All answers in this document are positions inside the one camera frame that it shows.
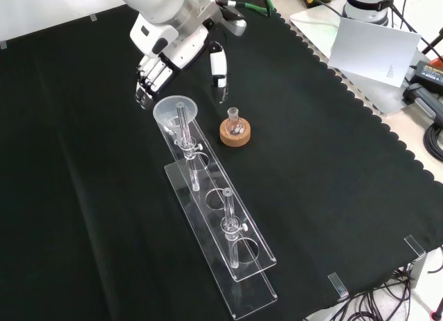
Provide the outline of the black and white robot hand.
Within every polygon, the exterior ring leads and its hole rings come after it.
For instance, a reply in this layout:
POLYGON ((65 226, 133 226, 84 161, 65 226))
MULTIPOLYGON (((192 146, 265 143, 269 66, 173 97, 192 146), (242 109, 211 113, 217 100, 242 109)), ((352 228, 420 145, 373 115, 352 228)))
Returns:
POLYGON ((202 24, 181 37, 171 25, 153 25, 142 15, 136 19, 130 38, 143 58, 136 68, 135 99, 143 109, 159 100, 159 94, 183 69, 188 68, 204 51, 209 52, 212 78, 212 99, 223 103, 228 94, 228 65, 224 47, 208 41, 208 27, 202 24))

